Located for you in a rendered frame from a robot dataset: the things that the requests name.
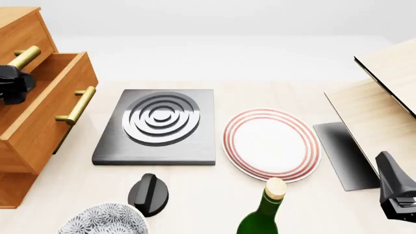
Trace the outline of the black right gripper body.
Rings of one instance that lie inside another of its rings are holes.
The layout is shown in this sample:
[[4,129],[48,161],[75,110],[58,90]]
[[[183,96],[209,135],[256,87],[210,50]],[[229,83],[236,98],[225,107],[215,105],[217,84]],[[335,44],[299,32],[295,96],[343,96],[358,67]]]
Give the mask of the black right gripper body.
[[380,193],[380,206],[389,220],[400,220],[416,224],[416,192],[406,192],[388,198]]

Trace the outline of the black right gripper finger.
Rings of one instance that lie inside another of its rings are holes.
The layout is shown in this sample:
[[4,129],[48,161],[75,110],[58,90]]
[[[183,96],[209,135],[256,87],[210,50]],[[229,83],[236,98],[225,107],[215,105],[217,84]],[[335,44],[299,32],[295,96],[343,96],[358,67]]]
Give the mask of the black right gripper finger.
[[412,180],[387,151],[376,157],[380,175],[380,200],[416,198],[416,181]]

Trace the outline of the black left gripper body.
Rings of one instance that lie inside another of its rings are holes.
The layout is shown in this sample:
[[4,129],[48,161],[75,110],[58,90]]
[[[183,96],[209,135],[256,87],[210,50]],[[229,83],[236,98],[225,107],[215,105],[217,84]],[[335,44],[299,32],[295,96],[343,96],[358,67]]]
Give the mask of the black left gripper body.
[[17,105],[23,103],[27,93],[36,87],[36,81],[29,73],[9,66],[0,66],[0,99],[5,105]]

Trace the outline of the wooden cabinet drawer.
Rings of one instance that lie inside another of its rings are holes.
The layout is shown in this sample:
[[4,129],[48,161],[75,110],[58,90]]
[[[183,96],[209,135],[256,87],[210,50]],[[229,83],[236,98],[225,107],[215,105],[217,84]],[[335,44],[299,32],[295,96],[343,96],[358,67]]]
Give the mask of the wooden cabinet drawer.
[[72,127],[55,116],[68,115],[98,80],[86,52],[53,53],[32,71],[36,87],[24,103],[0,104],[0,172],[38,175]]
[[33,13],[16,19],[0,17],[0,65],[8,64],[16,58],[15,51],[26,50],[31,46],[40,48],[41,54],[24,67],[25,72],[33,71],[48,56],[57,52],[39,14]]

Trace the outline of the wooden cabinet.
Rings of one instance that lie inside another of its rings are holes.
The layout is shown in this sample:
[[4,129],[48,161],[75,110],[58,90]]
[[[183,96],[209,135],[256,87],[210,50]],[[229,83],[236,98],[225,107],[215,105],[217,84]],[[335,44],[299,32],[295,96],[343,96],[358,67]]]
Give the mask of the wooden cabinet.
[[[44,23],[44,20],[40,13],[40,7],[0,7],[0,17],[16,19],[33,13],[39,14],[40,21]],[[24,71],[24,69],[22,69],[21,71],[32,75],[32,71]],[[0,99],[0,104],[5,105],[2,99]],[[72,127],[64,135],[64,138],[62,138],[60,144],[57,146],[56,150],[52,153],[52,155],[56,153],[57,150],[60,148],[62,142],[64,141]],[[31,173],[0,172],[0,209],[15,209],[18,206],[20,206],[24,197],[32,187],[33,183],[36,181],[38,175],[34,175]]]

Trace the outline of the pale microwave oven black edges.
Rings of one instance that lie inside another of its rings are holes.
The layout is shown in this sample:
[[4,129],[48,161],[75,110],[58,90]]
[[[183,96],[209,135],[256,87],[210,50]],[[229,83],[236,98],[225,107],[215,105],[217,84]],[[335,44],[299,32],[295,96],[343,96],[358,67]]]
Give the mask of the pale microwave oven black edges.
[[356,55],[354,61],[416,118],[416,38]]

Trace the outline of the beige bottle cork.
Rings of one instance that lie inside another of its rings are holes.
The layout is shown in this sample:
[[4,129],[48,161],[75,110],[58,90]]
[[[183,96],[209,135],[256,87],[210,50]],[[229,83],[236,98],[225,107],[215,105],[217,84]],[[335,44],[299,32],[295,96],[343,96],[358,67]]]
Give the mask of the beige bottle cork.
[[277,177],[268,179],[265,186],[266,195],[273,200],[281,200],[287,192],[286,183]]

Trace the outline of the white plate with red rings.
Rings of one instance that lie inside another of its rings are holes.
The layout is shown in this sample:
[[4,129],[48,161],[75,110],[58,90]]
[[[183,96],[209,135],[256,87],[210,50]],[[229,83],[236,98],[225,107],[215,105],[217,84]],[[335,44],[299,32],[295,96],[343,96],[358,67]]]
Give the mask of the white plate with red rings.
[[240,112],[225,125],[222,147],[240,171],[261,181],[278,177],[294,183],[321,161],[317,134],[301,119],[277,109]]

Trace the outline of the green glass wine bottle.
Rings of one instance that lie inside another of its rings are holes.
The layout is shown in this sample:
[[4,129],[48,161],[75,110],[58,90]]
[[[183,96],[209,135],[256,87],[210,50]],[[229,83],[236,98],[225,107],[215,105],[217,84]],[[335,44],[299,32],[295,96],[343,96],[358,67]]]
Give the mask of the green glass wine bottle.
[[237,234],[278,234],[275,217],[282,201],[270,198],[264,190],[259,207],[240,222]]

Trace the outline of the flat black stove plate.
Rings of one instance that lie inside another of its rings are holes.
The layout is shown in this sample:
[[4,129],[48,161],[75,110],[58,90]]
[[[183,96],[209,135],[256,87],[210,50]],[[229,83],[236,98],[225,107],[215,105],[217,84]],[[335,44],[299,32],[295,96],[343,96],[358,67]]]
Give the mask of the flat black stove plate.
[[211,89],[125,89],[93,165],[215,165]]

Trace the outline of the patterned grey white bowl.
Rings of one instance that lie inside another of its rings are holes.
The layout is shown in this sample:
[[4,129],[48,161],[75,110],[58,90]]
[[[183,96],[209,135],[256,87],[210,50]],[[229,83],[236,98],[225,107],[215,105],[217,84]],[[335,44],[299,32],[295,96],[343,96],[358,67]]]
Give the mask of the patterned grey white bowl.
[[133,206],[104,203],[68,220],[58,234],[150,234],[150,229],[146,218]]

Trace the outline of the round black stove knob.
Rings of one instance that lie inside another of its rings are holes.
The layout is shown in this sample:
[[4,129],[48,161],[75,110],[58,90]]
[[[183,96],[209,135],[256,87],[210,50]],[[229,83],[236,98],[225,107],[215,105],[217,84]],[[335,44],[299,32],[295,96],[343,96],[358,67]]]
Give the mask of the round black stove knob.
[[167,205],[168,187],[154,174],[146,173],[129,191],[127,202],[146,218],[159,214]]

